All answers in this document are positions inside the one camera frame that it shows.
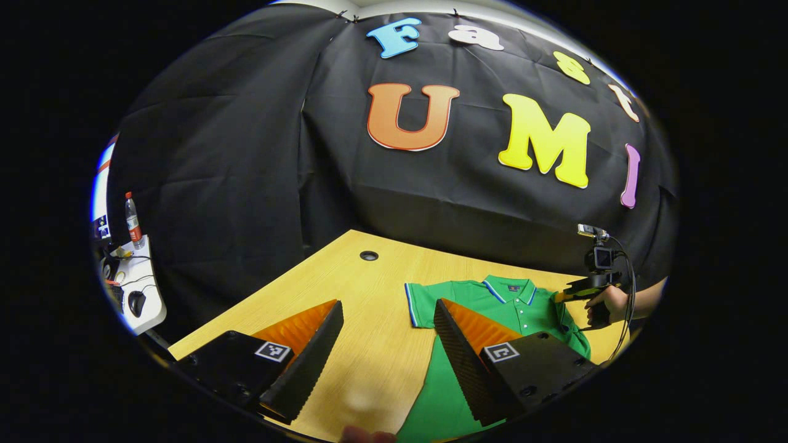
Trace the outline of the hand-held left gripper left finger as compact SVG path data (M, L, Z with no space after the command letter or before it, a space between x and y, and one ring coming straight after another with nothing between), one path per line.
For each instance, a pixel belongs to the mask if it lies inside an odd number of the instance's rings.
M228 330L175 362L222 400L289 425L303 410L344 325L340 300L248 335Z

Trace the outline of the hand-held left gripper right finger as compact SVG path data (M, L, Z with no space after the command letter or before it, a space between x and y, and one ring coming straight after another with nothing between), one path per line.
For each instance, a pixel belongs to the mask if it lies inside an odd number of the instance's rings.
M523 336L448 299L436 301L433 321L462 395L483 426L532 414L599 371L548 332Z

